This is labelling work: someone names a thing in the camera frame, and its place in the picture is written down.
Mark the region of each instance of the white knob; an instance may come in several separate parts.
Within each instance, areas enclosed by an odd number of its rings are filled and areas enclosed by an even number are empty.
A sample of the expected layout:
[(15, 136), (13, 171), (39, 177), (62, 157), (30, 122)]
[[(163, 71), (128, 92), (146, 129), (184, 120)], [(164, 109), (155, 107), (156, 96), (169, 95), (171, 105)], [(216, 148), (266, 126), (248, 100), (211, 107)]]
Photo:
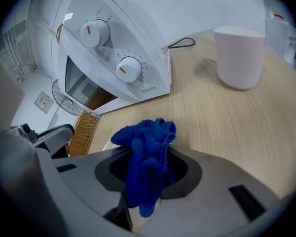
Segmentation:
[(110, 28), (103, 20), (86, 23), (81, 30), (81, 37), (88, 47), (99, 47), (109, 41)]
[(125, 82), (134, 82), (142, 72), (142, 66), (138, 60), (133, 57), (125, 57), (116, 67), (116, 73), (119, 78)]

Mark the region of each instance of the power cord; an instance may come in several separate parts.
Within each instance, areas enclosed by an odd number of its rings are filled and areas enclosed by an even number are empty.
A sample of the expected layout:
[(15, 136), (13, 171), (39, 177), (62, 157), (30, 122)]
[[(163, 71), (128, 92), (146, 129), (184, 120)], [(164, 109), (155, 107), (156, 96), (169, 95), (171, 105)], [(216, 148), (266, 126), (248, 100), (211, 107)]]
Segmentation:
[[(179, 43), (179, 42), (181, 42), (181, 41), (183, 41), (183, 40), (191, 40), (191, 41), (193, 41), (193, 43), (192, 43), (192, 44), (189, 44), (189, 45), (177, 45), (177, 46), (174, 46), (175, 44), (177, 44), (177, 43)], [(175, 42), (175, 43), (169, 45), (168, 48), (171, 49), (171, 48), (188, 47), (188, 46), (193, 46), (193, 45), (195, 45), (195, 43), (196, 43), (196, 42), (195, 42), (194, 39), (186, 37), (186, 38), (180, 39), (180, 40), (178, 40), (177, 42)]]

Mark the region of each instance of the blue cloth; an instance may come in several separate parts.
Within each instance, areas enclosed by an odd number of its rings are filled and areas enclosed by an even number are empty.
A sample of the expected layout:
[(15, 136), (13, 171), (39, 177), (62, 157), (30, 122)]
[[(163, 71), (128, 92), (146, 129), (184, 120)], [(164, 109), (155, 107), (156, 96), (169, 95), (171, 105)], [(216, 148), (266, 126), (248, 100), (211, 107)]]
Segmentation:
[(176, 138), (176, 126), (162, 118), (143, 120), (119, 130), (111, 142), (131, 147), (133, 155), (125, 178), (129, 208), (139, 206), (142, 217), (149, 217), (166, 184), (175, 182), (167, 164), (167, 151)]

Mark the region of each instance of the white wall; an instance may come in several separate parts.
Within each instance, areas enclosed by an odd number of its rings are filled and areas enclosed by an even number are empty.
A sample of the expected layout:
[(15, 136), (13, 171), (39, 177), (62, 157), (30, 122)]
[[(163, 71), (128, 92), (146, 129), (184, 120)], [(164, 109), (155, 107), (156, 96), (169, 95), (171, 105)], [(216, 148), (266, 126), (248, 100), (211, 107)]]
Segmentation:
[(31, 0), (18, 0), (15, 3), (2, 23), (1, 28), (4, 33), (28, 18), (30, 3)]
[(54, 24), (59, 2), (60, 0), (31, 0), (29, 15), (49, 28)]
[(22, 84), (21, 88), (25, 93), (25, 97), (14, 116), (12, 126), (27, 123), (31, 129), (35, 130), (35, 132), (43, 132), (47, 128), (51, 127), (50, 123), (55, 113), (58, 117), (53, 126), (65, 123), (74, 124), (77, 117), (58, 108), (56, 102), (54, 102), (48, 114), (44, 113), (35, 105), (35, 101), (42, 91), (53, 99), (52, 81), (48, 76), (31, 72), (28, 74), (28, 78)]
[(51, 61), (51, 42), (53, 36), (30, 20), (28, 24), (32, 57), (36, 66), (43, 69), (53, 79), (57, 78), (54, 75)]
[[(54, 24), (50, 24), (53, 31), (57, 31), (62, 24), (71, 0), (61, 0)], [(151, 16), (169, 44), (185, 36), (223, 25), (242, 25), (256, 28), (265, 32), (265, 9), (263, 0), (132, 0), (141, 5)], [(41, 10), (55, 14), (55, 6), (45, 4)], [(52, 77), (58, 78), (57, 60), (58, 45), (56, 39), (40, 37), (32, 44), (33, 49), (39, 50), (41, 67)]]

